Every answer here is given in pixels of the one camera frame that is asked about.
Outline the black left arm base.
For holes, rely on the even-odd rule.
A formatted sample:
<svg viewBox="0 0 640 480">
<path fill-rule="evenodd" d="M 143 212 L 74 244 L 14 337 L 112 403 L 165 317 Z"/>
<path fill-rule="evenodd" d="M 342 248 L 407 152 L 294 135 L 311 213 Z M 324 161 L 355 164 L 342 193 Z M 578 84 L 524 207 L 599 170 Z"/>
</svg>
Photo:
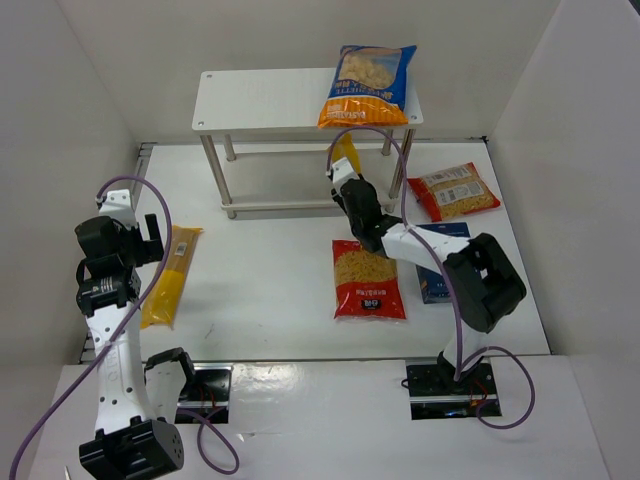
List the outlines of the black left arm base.
<svg viewBox="0 0 640 480">
<path fill-rule="evenodd" d="M 227 424 L 232 370 L 225 363 L 194 363 L 180 347 L 149 357 L 144 376 L 154 412 L 175 424 L 195 423 L 185 411 Z"/>
</svg>

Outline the yellow spaghetti bag clear window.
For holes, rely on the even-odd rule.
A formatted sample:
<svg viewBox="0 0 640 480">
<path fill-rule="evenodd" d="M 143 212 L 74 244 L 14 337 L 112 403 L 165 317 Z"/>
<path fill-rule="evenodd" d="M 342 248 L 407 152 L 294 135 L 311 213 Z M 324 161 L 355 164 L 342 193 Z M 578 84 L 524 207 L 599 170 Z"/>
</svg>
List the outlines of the yellow spaghetti bag clear window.
<svg viewBox="0 0 640 480">
<path fill-rule="evenodd" d="M 346 158 L 357 174 L 361 173 L 361 164 L 358 152 L 353 144 L 350 133 L 343 134 L 335 143 L 331 153 L 331 163 Z"/>
</svg>

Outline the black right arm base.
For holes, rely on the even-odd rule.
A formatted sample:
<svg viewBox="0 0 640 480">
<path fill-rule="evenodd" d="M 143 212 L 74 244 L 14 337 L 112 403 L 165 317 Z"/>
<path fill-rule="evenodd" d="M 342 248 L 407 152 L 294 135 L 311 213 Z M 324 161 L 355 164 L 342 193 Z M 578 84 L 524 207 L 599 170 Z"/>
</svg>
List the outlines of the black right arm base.
<svg viewBox="0 0 640 480">
<path fill-rule="evenodd" d="M 411 419 L 444 420 L 500 417 L 501 407 L 490 363 L 481 362 L 460 382 L 448 382 L 434 361 L 407 362 L 401 386 L 408 391 Z"/>
</svg>

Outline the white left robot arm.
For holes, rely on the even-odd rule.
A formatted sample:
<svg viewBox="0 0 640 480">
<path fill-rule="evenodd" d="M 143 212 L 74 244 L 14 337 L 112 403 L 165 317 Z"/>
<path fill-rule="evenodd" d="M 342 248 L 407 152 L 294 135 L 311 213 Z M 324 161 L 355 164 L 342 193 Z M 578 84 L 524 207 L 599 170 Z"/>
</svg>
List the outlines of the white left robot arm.
<svg viewBox="0 0 640 480">
<path fill-rule="evenodd" d="M 158 479 L 180 470 L 178 429 L 155 413 L 146 389 L 140 348 L 137 268 L 164 255 L 158 222 L 137 224 L 110 216 L 79 224 L 83 259 L 76 270 L 76 302 L 94 342 L 98 415 L 92 440 L 80 445 L 81 466 L 95 479 Z"/>
</svg>

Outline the blue Barilla rigatoni box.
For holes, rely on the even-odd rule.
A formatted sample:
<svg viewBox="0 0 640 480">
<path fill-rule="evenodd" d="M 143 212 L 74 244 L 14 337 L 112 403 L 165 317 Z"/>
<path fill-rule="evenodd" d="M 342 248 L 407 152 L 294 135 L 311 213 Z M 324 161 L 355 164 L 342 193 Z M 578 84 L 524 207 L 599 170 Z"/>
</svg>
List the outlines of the blue Barilla rigatoni box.
<svg viewBox="0 0 640 480">
<path fill-rule="evenodd" d="M 466 222 L 421 224 L 419 228 L 453 237 L 470 237 Z M 419 265 L 416 266 L 416 272 L 424 304 L 449 303 L 451 301 L 448 288 L 440 272 Z"/>
</svg>

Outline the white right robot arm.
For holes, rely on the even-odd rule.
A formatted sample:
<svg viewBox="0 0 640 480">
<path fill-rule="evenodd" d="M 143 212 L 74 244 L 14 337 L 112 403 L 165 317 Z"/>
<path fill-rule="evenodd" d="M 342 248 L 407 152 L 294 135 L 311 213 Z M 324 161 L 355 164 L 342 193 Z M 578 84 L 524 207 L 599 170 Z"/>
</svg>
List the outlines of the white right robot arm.
<svg viewBox="0 0 640 480">
<path fill-rule="evenodd" d="M 455 333 L 439 363 L 453 369 L 454 382 L 461 381 L 489 349 L 486 341 L 498 322 L 527 295 L 503 248 L 488 233 L 449 236 L 383 212 L 375 188 L 361 175 L 339 180 L 331 174 L 329 179 L 333 200 L 367 252 L 440 270 L 454 310 Z"/>
</svg>

